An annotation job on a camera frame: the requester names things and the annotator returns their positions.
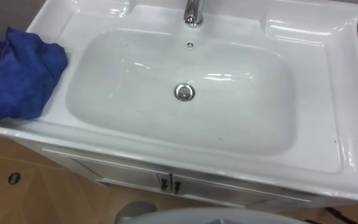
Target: cabinet handle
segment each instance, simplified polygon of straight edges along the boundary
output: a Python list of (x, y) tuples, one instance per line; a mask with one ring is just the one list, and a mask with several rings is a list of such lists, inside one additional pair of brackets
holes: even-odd
[(181, 182), (175, 181), (175, 194), (179, 194), (180, 189), (181, 189)]
[(164, 179), (164, 178), (161, 178), (161, 190), (163, 192), (166, 192), (167, 191), (167, 188), (168, 188), (168, 180), (167, 179)]

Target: faucet base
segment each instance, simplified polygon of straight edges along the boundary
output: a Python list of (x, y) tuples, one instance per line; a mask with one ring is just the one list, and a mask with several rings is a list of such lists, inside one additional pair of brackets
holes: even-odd
[(195, 20), (195, 18), (193, 16), (188, 16), (186, 19), (185, 19), (185, 24), (191, 28), (197, 28), (199, 26), (201, 26), (204, 22), (204, 18), (203, 16), (201, 16), (201, 18), (197, 20)]

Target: chrome faucet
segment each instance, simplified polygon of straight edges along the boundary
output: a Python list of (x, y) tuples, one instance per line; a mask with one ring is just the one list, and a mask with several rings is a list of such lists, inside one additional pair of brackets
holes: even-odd
[(185, 24), (192, 28), (202, 25), (204, 0), (187, 0), (185, 15), (183, 16)]

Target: chrome drain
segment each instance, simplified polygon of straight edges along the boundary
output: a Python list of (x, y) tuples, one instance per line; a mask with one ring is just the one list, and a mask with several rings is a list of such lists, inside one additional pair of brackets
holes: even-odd
[(175, 89), (175, 96), (180, 101), (189, 101), (193, 99), (195, 95), (196, 92), (194, 88), (187, 83), (180, 84)]

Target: white ceramic sink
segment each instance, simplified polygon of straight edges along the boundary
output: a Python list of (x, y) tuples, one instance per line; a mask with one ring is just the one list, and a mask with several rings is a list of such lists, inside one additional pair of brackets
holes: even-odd
[[(119, 29), (97, 36), (68, 89), (68, 109), (100, 127), (211, 150), (290, 148), (296, 93), (285, 59), (270, 43), (237, 44), (192, 31)], [(191, 101), (175, 98), (181, 83), (195, 89)]]
[(185, 6), (47, 0), (28, 31), (69, 67), (0, 134), (358, 199), (358, 5), (208, 0), (195, 29)]

